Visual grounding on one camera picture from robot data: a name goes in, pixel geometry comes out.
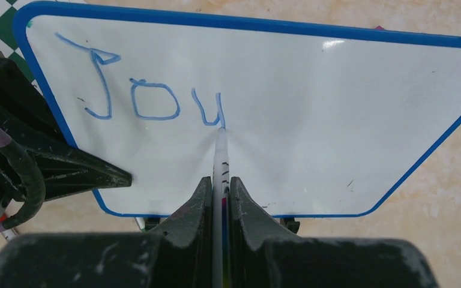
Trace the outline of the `green cap marker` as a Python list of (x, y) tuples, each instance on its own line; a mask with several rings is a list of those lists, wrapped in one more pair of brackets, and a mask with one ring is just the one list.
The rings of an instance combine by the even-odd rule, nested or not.
[(145, 226), (145, 220), (144, 218), (142, 217), (134, 217), (134, 220), (138, 226), (138, 228), (142, 231), (142, 232), (146, 232), (146, 226)]

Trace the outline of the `blue framed whiteboard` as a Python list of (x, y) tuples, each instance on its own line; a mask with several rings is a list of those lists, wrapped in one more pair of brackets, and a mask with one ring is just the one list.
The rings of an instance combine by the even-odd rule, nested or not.
[(66, 141), (128, 173), (118, 217), (168, 216), (214, 169), (274, 217), (375, 211), (461, 124), (461, 37), (69, 2), (13, 33)]

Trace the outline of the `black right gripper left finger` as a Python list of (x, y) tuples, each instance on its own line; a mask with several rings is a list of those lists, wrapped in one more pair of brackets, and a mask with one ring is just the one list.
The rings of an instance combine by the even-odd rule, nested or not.
[(0, 251), (0, 287), (211, 287), (212, 183), (148, 232), (20, 236)]

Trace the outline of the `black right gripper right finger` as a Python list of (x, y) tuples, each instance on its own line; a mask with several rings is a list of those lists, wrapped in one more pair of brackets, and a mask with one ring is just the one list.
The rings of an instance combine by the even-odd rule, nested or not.
[(233, 287), (437, 287), (412, 243), (388, 238), (303, 238), (277, 222), (230, 181)]

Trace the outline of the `green white chessboard mat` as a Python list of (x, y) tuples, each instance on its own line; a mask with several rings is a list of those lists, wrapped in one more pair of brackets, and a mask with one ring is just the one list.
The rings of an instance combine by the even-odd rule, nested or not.
[(39, 90), (40, 87), (31, 73), (12, 31), (15, 13), (31, 2), (31, 0), (0, 0), (0, 52), (6, 58), (12, 59), (31, 84)]

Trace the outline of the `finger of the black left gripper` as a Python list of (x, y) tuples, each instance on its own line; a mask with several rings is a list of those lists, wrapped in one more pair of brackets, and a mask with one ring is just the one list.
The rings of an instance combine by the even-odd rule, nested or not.
[[(129, 187), (132, 175), (87, 152), (35, 131), (0, 105), (0, 127), (32, 158), (44, 179), (46, 201), (101, 188)], [(25, 200), (26, 190), (0, 153), (0, 209)]]
[(19, 66), (0, 52), (0, 105), (35, 131), (66, 140), (45, 98)]

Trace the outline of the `blue marker pen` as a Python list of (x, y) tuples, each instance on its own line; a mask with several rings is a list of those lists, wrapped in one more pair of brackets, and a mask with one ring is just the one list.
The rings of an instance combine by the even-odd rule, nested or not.
[(215, 142), (212, 174), (212, 287), (228, 286), (229, 156), (225, 128), (219, 128)]

